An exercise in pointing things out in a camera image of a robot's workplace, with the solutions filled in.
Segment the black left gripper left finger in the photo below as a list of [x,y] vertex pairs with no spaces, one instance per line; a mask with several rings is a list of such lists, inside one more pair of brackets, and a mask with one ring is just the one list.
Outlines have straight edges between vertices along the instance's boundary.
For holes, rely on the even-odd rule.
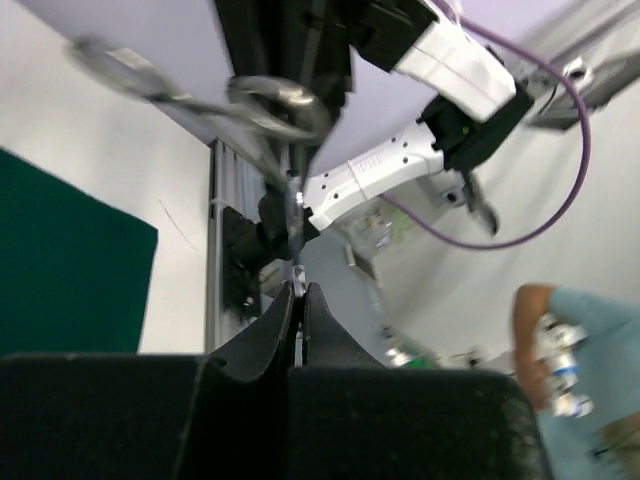
[[1,362],[5,479],[281,479],[293,288],[208,355]]

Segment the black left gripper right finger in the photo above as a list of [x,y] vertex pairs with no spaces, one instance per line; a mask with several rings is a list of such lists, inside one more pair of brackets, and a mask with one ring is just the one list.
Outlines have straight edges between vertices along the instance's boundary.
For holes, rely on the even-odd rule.
[[516,382],[487,370],[385,368],[346,351],[320,287],[292,301],[303,364],[290,371],[293,479],[550,479]]

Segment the dark green surgical cloth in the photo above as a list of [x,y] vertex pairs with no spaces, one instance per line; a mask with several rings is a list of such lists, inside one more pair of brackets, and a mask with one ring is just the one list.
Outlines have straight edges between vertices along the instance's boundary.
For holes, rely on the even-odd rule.
[[1,153],[1,352],[137,351],[157,230]]

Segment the steel surgical scissors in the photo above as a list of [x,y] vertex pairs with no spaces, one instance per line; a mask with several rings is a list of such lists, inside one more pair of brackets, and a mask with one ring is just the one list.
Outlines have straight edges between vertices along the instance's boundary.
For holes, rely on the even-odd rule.
[[236,148],[244,159],[284,192],[291,275],[295,296],[306,293],[306,272],[300,259],[303,246],[302,162],[284,174],[268,141],[287,146],[317,146],[325,140],[331,119],[321,100],[308,88],[274,76],[235,76],[228,79],[229,103],[202,102],[177,90],[146,58],[128,47],[118,47],[99,36],[80,35],[66,47],[71,59],[112,90],[153,105],[171,106],[215,126],[216,117],[227,118],[252,133],[260,152],[249,153],[230,133],[217,128],[217,136]]

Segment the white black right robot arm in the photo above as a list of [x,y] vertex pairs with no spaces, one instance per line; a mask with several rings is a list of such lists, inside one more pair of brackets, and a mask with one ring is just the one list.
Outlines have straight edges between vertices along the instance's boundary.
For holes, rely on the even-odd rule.
[[[251,131],[266,184],[258,222],[224,235],[236,264],[293,261],[380,195],[427,178],[497,232],[474,172],[533,101],[437,3],[217,1],[214,11],[233,71],[229,113]],[[349,120],[355,58],[434,96],[402,120],[378,107]]]

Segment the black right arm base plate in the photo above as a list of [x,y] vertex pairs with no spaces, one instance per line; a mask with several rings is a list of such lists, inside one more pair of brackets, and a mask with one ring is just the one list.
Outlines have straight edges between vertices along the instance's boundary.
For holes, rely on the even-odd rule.
[[262,270],[292,259],[284,197],[265,194],[258,216],[254,222],[230,206],[222,210],[223,304],[242,319],[262,314]]

